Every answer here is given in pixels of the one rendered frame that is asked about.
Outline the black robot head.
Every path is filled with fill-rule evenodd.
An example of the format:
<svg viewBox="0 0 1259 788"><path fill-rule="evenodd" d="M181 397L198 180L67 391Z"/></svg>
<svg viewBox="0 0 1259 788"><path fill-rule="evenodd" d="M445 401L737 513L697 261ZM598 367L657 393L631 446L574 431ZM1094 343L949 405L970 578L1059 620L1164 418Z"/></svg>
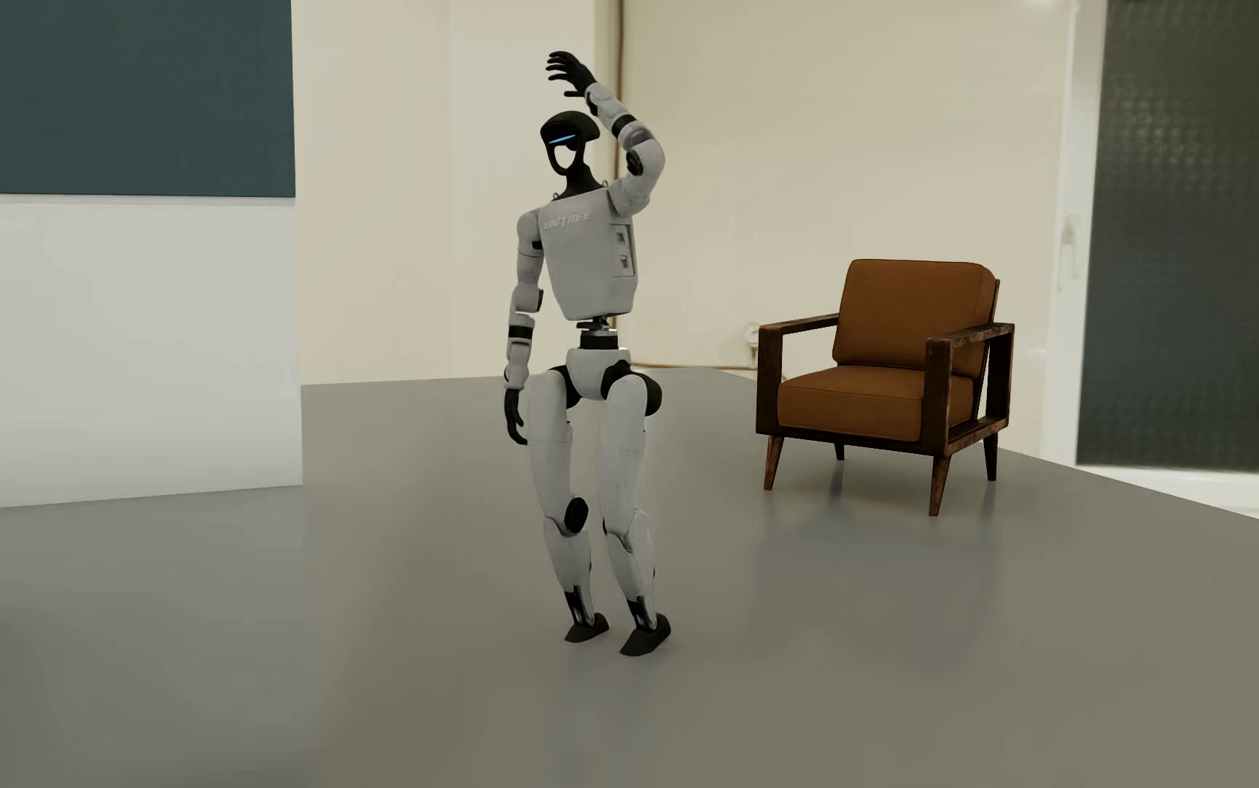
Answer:
<svg viewBox="0 0 1259 788"><path fill-rule="evenodd" d="M585 150L593 140L601 137L601 128L590 115L579 111L565 111L546 120L538 131L551 170L565 177L565 188L555 193L551 201L593 193L603 188L585 164Z"/></svg>

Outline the white right robot leg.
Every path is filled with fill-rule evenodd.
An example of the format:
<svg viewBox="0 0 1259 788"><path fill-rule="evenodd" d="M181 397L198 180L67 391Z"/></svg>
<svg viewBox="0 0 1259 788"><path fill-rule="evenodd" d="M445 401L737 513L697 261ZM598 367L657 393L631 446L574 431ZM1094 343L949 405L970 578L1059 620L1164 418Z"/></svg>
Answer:
<svg viewBox="0 0 1259 788"><path fill-rule="evenodd" d="M522 390L528 407L524 438L544 516L546 551L572 617L567 642L590 641L608 629L606 617L596 611L590 588L592 543L585 532L589 505L570 491L573 431L568 412L579 398L567 366L529 376Z"/></svg>

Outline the white robot leg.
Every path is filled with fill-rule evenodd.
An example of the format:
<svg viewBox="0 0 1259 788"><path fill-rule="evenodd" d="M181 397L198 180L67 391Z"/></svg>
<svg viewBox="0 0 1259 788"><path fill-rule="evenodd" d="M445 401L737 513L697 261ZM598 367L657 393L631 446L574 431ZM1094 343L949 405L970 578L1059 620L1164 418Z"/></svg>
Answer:
<svg viewBox="0 0 1259 788"><path fill-rule="evenodd" d="M662 402L662 391L648 376L619 360L602 380L603 412L599 439L599 493L606 546L635 629L621 655L656 651L672 632L656 611L655 554L651 519L640 507L640 478L648 453L648 415Z"/></svg>
<svg viewBox="0 0 1259 788"><path fill-rule="evenodd" d="M572 617L567 642L590 641L608 629L606 617L596 611L590 588L592 543L585 532L589 505L570 491L573 431L568 412L579 398L567 366L529 376L522 390L528 407L524 438L544 516L546 551Z"/></svg>

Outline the white left robot leg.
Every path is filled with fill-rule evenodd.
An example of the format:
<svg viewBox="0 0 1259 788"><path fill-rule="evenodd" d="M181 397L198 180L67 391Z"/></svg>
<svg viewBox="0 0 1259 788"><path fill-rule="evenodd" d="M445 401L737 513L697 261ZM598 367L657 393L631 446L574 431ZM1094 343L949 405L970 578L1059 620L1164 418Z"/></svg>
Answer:
<svg viewBox="0 0 1259 788"><path fill-rule="evenodd" d="M606 546L635 629L621 655L656 651L672 632L656 611L655 554L651 519L640 507L640 478L648 453L648 415L662 402L662 391L648 376L619 360L602 380L603 412L599 439L599 493Z"/></svg>

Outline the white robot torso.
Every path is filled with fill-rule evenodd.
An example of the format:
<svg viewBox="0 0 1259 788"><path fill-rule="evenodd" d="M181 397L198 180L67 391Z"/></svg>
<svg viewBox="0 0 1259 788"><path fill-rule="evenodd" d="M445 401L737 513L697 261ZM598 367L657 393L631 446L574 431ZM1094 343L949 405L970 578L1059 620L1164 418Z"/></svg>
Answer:
<svg viewBox="0 0 1259 788"><path fill-rule="evenodd" d="M551 293L568 321L588 322L589 339L568 352L555 369L567 389L567 407L582 398L603 400L603 376L628 349L606 321L630 313L638 286L632 217L646 206L646 193L619 177L608 188L578 193L533 210L533 230L550 274Z"/></svg>

